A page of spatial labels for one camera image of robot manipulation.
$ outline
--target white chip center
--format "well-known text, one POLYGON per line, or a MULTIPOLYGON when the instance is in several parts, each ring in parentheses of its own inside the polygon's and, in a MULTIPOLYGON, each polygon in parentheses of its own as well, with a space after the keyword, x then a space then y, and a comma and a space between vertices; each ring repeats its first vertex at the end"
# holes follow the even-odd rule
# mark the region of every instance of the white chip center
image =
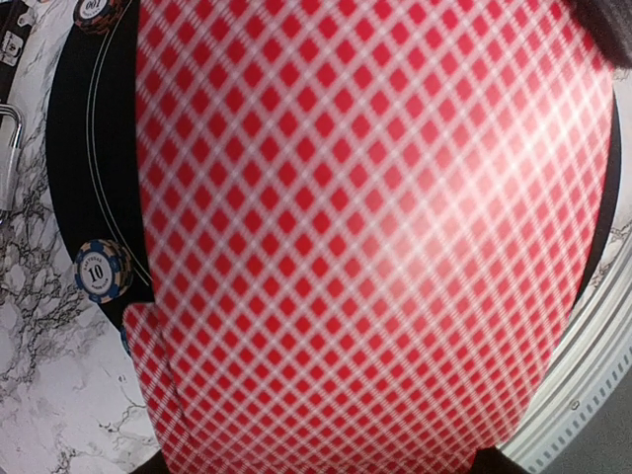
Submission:
POLYGON ((86 290, 97 295, 107 293, 114 281, 108 258, 96 252, 84 257, 79 268, 79 277, 86 290))
POLYGON ((110 0, 84 0, 79 8, 79 15, 84 20, 91 20, 108 4, 110 0))

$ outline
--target red and white checkered pattern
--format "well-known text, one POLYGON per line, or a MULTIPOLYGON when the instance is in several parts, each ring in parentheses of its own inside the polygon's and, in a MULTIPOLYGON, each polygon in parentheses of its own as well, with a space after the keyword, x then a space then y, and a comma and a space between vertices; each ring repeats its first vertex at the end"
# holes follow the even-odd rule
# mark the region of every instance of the red and white checkered pattern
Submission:
POLYGON ((606 162, 565 3, 142 0, 137 68, 126 325, 174 473, 453 472, 511 435, 606 162))

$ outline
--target curved white line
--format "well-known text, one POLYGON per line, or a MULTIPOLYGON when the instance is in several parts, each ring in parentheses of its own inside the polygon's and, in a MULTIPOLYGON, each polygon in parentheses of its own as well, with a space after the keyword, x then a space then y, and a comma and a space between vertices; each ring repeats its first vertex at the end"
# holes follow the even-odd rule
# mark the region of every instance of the curved white line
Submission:
POLYGON ((149 286, 150 281, 152 280, 151 274, 149 273, 147 269, 143 267, 143 265, 138 260, 136 255, 131 251, 131 249, 129 249, 129 246, 127 245, 127 242, 125 241, 125 238, 122 235, 122 232, 120 232, 119 226, 117 225, 117 221, 108 204, 108 199, 103 189, 101 175, 99 173, 99 167, 97 166, 97 162, 98 162, 97 161, 97 147, 96 147, 95 130, 94 130, 94 122, 95 122, 94 117, 95 117, 95 109, 96 109, 96 102, 97 102, 97 90, 99 88, 99 78, 101 77, 101 71, 103 70, 103 63, 105 62, 105 57, 112 43, 112 38, 114 37, 114 33, 119 27, 120 21, 122 20, 123 16, 125 15, 125 13, 127 12, 130 6, 131 6, 131 2, 127 3, 127 6, 123 10, 122 15, 117 21, 117 24, 115 25, 115 27, 113 28, 111 32, 108 32, 106 34, 106 36, 104 37, 104 42, 102 43, 101 48, 99 49, 99 54, 97 55, 97 61, 95 62, 95 68, 93 69, 92 78, 90 82, 90 89, 88 92, 88 109, 86 111, 86 125, 88 129, 86 131, 88 135, 87 139, 89 140, 88 141, 88 158, 90 161, 90 173, 92 175, 93 187, 95 191, 97 192, 97 200, 99 201, 99 206, 101 208, 102 214, 106 218, 106 223, 108 224, 108 227, 110 228, 111 232, 115 234, 115 236, 117 236, 121 240, 121 242, 125 245, 125 247, 127 247, 127 249, 129 250, 131 257, 136 263, 136 266, 134 266, 134 270, 136 271, 138 276, 142 279, 142 281, 149 286))

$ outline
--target silver handle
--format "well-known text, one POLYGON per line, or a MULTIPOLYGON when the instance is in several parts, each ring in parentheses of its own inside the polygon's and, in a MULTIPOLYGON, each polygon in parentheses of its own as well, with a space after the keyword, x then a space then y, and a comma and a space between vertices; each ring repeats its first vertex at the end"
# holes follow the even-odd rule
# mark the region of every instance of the silver handle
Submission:
POLYGON ((13 132, 9 139, 9 153, 5 155, 6 169, 4 176, 0 176, 0 225, 9 217, 13 209, 13 199, 18 181, 18 162, 20 161, 20 147, 22 145, 22 135, 24 119, 20 110, 8 104, 0 104, 0 118, 8 117, 13 122, 13 132))

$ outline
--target gray floor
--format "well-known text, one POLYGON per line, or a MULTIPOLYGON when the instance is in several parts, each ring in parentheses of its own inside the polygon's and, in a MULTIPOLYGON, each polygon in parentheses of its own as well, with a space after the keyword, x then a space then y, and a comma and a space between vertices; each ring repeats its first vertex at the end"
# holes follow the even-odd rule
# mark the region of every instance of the gray floor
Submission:
POLYGON ((632 474, 632 372, 544 474, 632 474))

